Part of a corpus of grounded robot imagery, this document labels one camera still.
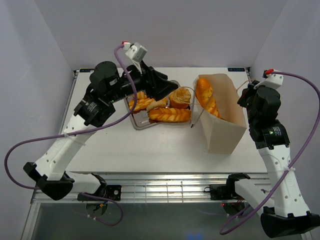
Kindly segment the round sesame fake bread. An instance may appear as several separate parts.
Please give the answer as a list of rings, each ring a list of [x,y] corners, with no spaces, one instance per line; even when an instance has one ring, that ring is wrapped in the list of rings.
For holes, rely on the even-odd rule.
[[[190,100],[191,100],[191,93],[185,87],[180,87],[173,92],[171,92],[168,96],[169,98],[169,106],[171,108],[176,109],[187,109]]]

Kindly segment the long fake baguette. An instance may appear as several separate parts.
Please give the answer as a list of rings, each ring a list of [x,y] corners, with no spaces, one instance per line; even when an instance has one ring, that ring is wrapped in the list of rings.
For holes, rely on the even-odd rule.
[[[218,110],[217,101],[214,97],[214,89],[208,79],[204,77],[198,78],[195,85],[195,97],[198,101],[198,104],[202,108],[205,108],[203,114],[208,113],[225,121]]]

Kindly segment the cream paper bag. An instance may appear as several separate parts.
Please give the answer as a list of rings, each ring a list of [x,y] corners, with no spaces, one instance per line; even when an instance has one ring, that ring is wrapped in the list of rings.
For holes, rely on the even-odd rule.
[[[213,87],[213,99],[219,117],[214,116],[200,105],[195,98],[192,120],[198,119],[193,128],[186,128],[182,146],[187,150],[206,150],[212,154],[232,154],[247,129],[242,107],[237,104],[238,91],[228,74],[201,74],[194,81],[179,80],[182,87],[193,86],[196,90],[200,80],[205,79]]]

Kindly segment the silver metal tongs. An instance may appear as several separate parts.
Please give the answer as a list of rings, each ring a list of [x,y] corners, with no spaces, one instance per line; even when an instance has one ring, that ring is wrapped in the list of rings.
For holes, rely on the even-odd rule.
[[[191,129],[196,126],[197,122],[200,120],[200,118],[201,118],[202,114],[204,113],[204,111],[205,111],[205,108],[202,108],[201,111],[198,112],[198,114],[196,115],[196,118],[193,117],[191,119],[191,123],[190,123],[190,128]]]

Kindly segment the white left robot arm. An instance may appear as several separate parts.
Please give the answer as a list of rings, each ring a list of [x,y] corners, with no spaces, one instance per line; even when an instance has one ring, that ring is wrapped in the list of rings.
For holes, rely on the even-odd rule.
[[[178,88],[167,75],[151,66],[139,71],[131,65],[130,73],[119,74],[111,61],[99,63],[89,76],[84,97],[76,105],[61,137],[36,162],[27,162],[23,170],[36,186],[54,201],[69,193],[85,193],[95,200],[106,195],[107,183],[94,173],[81,174],[67,171],[67,166],[86,141],[115,113],[114,103],[137,92],[161,100]]]

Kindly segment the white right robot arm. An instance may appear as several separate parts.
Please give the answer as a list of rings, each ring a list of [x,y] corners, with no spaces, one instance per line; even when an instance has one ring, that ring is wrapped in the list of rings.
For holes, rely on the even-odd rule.
[[[320,216],[305,203],[291,166],[290,141],[285,127],[277,120],[281,106],[277,90],[248,84],[237,102],[246,109],[249,133],[263,159],[271,184],[269,193],[259,189],[245,173],[234,173],[226,180],[226,194],[242,197],[258,214],[269,238],[303,234],[320,225]]]

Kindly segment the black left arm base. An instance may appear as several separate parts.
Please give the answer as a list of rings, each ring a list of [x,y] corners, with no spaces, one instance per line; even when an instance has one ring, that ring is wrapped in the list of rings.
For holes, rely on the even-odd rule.
[[[120,201],[122,193],[121,185],[104,185],[100,186],[94,193],[79,193],[77,195],[78,201],[102,201],[103,199],[110,199],[113,201]]]

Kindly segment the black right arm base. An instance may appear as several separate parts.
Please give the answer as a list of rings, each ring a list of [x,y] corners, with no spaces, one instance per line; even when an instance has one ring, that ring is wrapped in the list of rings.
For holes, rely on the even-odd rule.
[[[203,192],[210,195],[211,200],[234,200],[236,194],[229,191],[226,185],[210,184],[203,189]]]

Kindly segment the pale shell fake bread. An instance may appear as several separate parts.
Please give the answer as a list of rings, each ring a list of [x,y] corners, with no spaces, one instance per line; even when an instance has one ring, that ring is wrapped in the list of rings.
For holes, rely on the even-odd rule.
[[[165,108],[165,107],[167,106],[167,104],[168,104],[167,98],[163,98],[163,99],[161,99],[161,100],[159,100],[159,101],[153,101],[153,102],[151,102],[151,103],[147,106],[146,110],[147,110],[147,112],[149,112],[149,111],[151,111],[151,110],[153,110],[153,109],[156,109],[156,108]]]

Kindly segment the small striped fake bread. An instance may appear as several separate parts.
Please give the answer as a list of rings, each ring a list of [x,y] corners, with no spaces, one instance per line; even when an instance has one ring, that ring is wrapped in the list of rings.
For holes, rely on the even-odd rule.
[[[139,91],[137,93],[137,99],[138,100],[142,100],[142,99],[146,99],[146,98],[147,98],[147,95],[143,91]]]

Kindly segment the twisted fake bread middle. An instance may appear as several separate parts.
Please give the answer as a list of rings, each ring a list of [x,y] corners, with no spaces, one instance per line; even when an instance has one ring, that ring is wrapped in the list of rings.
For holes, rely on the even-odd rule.
[[[155,100],[154,100],[153,98],[138,99],[133,111],[134,111],[134,112],[138,112],[138,111],[140,111],[140,110],[145,110],[145,109],[146,109],[151,103],[153,103],[154,101],[155,101]],[[135,100],[132,99],[132,100],[128,103],[128,106],[129,106],[129,109],[130,109],[130,110],[133,109],[134,102],[135,102]]]

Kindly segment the twisted fake bread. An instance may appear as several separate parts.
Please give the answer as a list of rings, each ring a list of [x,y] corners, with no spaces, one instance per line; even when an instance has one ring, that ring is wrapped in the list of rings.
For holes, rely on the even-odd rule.
[[[155,100],[154,100],[153,98],[138,99],[133,111],[134,111],[134,112],[138,112],[138,111],[140,111],[140,110],[145,110],[145,109],[146,109],[151,103],[153,103],[154,101],[155,101]],[[129,106],[129,109],[130,109],[130,110],[133,109],[134,102],[135,102],[135,100],[132,99],[132,100],[128,103],[128,106]]]
[[[156,108],[148,112],[151,120],[164,123],[184,123],[191,119],[192,111],[180,108]]]

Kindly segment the twisted fake bread front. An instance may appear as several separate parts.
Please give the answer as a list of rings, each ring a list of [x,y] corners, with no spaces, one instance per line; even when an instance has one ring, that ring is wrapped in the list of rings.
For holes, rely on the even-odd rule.
[[[184,123],[191,119],[192,111],[180,108],[156,108],[148,112],[151,120],[164,123]]]

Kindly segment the silver metal tray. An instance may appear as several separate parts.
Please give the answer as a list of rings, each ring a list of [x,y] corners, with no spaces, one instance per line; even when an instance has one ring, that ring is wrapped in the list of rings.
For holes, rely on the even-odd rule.
[[[188,90],[190,90],[190,88],[187,86],[181,87],[180,84],[176,80],[172,80],[172,82],[176,83],[178,85],[178,88],[187,88]],[[167,98],[168,103],[167,103],[167,106],[164,108],[171,108],[169,95],[166,96],[165,98]],[[192,117],[192,113],[193,113],[192,99],[190,99],[189,106],[186,109],[191,110],[191,117]],[[135,129],[142,130],[142,129],[154,126],[156,124],[163,123],[160,121],[151,120],[148,116],[148,113],[149,112],[147,112],[146,109],[139,110],[139,111],[134,111],[134,109],[133,109],[133,112],[130,115],[130,119],[131,119],[132,125]]]

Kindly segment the aluminium frame rail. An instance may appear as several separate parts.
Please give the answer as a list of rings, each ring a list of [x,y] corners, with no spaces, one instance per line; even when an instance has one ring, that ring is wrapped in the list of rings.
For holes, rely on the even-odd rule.
[[[31,203],[79,203],[80,193],[93,194],[99,187],[121,185],[121,203],[206,203],[211,201],[204,188],[210,184],[225,185],[228,173],[114,173],[73,175],[71,189],[54,185],[53,190],[34,191]]]

